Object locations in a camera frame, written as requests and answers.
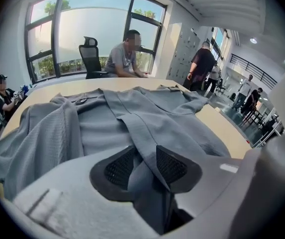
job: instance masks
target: wooden table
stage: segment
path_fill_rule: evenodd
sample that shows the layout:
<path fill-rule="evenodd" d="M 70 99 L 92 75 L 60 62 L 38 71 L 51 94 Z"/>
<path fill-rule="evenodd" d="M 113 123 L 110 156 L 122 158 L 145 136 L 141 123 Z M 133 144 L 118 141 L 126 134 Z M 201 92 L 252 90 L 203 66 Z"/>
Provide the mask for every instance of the wooden table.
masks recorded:
<path fill-rule="evenodd" d="M 177 84 L 171 80 L 141 78 L 104 78 L 79 80 L 37 89 L 33 91 L 16 110 L 5 127 L 2 137 L 19 126 L 20 116 L 27 107 L 33 104 L 47 103 L 58 93 L 61 93 L 63 96 L 71 96 L 93 91 L 97 88 L 113 91 L 125 91 L 137 86 L 148 90 L 155 90 L 159 87 L 159 85 L 164 85 L 167 87 L 174 87 L 178 85 L 182 90 L 188 91 L 180 84 Z M 237 129 L 210 105 L 205 105 L 203 109 L 196 114 L 196 116 L 224 142 L 233 158 L 243 158 L 246 151 L 251 149 L 250 145 L 237 131 Z"/>

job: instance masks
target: ceiling light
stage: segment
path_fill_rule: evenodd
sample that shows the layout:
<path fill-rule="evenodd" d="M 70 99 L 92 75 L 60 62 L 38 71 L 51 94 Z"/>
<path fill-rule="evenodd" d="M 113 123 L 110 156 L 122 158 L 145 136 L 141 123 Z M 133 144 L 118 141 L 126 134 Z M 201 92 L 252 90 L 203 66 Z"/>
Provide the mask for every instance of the ceiling light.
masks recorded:
<path fill-rule="evenodd" d="M 250 40 L 252 43 L 254 43 L 254 44 L 256 44 L 257 43 L 257 41 L 254 39 L 254 38 L 251 38 L 251 40 Z"/>

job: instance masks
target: hand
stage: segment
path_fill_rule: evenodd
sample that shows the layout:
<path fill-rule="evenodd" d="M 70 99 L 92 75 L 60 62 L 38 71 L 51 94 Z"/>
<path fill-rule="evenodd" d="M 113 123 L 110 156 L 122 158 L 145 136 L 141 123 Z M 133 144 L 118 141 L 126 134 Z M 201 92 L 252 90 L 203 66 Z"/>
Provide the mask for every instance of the hand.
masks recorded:
<path fill-rule="evenodd" d="M 187 79 L 190 81 L 191 77 L 192 77 L 192 73 L 189 73 L 188 76 L 187 76 Z"/>

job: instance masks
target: floor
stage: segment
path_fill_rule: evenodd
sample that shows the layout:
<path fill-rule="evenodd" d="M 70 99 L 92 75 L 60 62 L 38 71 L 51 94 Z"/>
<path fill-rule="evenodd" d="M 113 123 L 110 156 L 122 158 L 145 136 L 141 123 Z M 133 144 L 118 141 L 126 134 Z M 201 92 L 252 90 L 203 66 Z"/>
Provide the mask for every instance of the floor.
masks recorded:
<path fill-rule="evenodd" d="M 199 91 L 199 94 L 205 96 L 204 91 Z M 209 98 L 209 104 L 213 108 L 219 108 L 220 113 L 237 128 L 243 137 L 249 141 L 251 146 L 262 137 L 261 130 L 254 122 L 251 124 L 252 121 L 250 120 L 243 123 L 244 118 L 239 112 L 231 108 L 233 101 L 228 97 L 219 92 L 215 92 L 215 94 L 208 92 L 206 97 Z"/>

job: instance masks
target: gray t-shirt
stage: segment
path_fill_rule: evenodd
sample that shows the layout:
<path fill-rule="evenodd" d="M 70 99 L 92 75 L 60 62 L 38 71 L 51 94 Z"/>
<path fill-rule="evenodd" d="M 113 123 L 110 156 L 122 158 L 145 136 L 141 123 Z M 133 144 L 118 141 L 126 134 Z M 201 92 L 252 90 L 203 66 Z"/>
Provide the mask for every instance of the gray t-shirt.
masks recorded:
<path fill-rule="evenodd" d="M 122 66 L 123 70 L 129 73 L 132 63 L 136 63 L 136 52 L 132 51 L 129 56 L 124 49 L 124 42 L 122 42 L 111 50 L 104 70 L 116 77 L 116 65 Z"/>

